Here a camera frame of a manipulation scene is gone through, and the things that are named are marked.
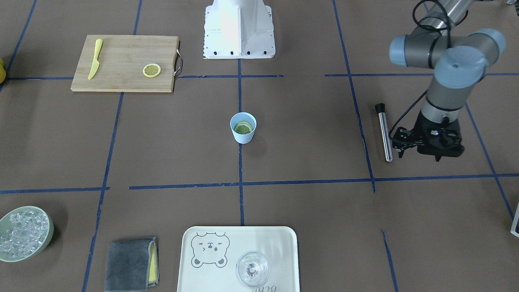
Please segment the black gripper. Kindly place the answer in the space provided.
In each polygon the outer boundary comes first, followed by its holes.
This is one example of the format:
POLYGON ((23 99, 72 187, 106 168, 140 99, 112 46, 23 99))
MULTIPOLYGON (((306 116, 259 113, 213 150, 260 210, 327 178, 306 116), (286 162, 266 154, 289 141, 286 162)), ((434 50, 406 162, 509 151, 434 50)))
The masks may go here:
POLYGON ((414 127, 410 130, 395 126, 391 128, 390 138, 392 148, 397 150, 398 158, 401 159, 405 150, 417 147, 421 155, 432 155, 436 162, 442 157, 460 157, 465 151, 461 144, 462 136, 458 119, 450 120, 449 112, 440 115, 440 122, 432 122, 422 113, 419 113, 414 127))

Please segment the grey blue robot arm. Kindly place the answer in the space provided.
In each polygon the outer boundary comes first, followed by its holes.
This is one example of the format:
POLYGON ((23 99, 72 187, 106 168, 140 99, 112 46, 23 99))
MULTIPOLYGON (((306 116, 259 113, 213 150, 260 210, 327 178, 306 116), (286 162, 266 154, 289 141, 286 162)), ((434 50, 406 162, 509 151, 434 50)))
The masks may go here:
POLYGON ((389 135, 400 158, 409 148, 421 155, 460 157, 465 151, 458 116, 471 91, 506 48, 506 39, 493 28, 454 37, 452 30, 468 15, 471 0, 435 0, 422 19, 413 18, 410 34, 395 37, 389 48, 393 64, 434 70, 414 127, 394 124, 389 135))

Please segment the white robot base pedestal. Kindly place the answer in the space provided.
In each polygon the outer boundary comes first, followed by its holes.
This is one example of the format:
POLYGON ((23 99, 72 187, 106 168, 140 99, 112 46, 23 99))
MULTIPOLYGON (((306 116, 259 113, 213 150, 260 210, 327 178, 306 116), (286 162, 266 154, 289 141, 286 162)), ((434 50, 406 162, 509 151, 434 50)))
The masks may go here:
POLYGON ((275 57, 272 9, 262 0, 215 0, 204 16, 204 59, 275 57))

